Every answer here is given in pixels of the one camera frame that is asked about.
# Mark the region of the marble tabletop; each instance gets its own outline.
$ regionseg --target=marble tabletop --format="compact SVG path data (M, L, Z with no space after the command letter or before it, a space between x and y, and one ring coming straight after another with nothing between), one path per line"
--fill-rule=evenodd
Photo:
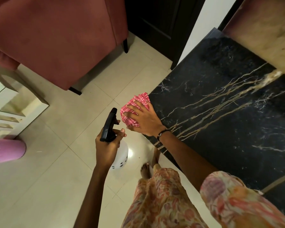
M213 29L149 97L180 140L285 214L285 74Z

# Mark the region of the white furniture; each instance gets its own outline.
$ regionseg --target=white furniture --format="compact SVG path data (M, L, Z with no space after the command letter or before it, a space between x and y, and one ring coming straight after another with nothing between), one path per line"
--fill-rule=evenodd
M0 138L15 138L48 106L15 72L0 68Z

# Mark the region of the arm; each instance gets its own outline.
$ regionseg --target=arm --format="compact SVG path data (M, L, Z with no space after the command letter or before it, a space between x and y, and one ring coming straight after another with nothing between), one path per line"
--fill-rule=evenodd
M148 136L157 137L161 131L166 129L166 127L163 126L160 119L157 117L152 104L149 103L150 110L148 111L142 103L138 101L135 101L135 103L140 109L132 105L127 107L133 110L137 115L130 112L125 112L124 115L139 122L140 127L129 126L128 129ZM169 150L183 173L198 191L205 178L212 172L217 171L217 169L206 159L180 141L170 131L162 134L160 142L167 150Z
M110 143L100 141L102 130L95 139L96 166L93 170L92 178L76 218L74 228L98 226L105 179L115 160L120 141L123 137L127 136L124 129L120 131L114 130L114 132L117 134L117 137Z

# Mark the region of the person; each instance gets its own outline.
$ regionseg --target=person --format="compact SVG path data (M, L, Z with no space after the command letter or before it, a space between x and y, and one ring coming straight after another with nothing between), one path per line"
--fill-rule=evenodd
M153 106L149 110L127 106L135 114L125 116L136 120L140 126L128 129L157 137L166 127L157 117ZM74 227L97 227L101 208L104 181L114 162L118 144L126 136L125 130L115 130L116 139L101 142L95 139L96 166L80 208ZM285 227L285 215L257 191L247 188L237 177L217 170L198 153L165 131L160 142L171 153L190 183L200 192L211 215L222 227ZM154 149L150 176L149 163L141 168L142 179L138 181L134 200L121 227L207 227L197 209L182 187L178 172L161 168L158 164L160 151Z

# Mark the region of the floral dress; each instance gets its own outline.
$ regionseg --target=floral dress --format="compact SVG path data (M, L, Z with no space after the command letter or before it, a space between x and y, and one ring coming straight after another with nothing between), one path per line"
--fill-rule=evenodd
M213 172L202 199L222 227L285 227L285 215L237 177ZM140 179L122 227L208 227L182 187L178 172L161 168Z

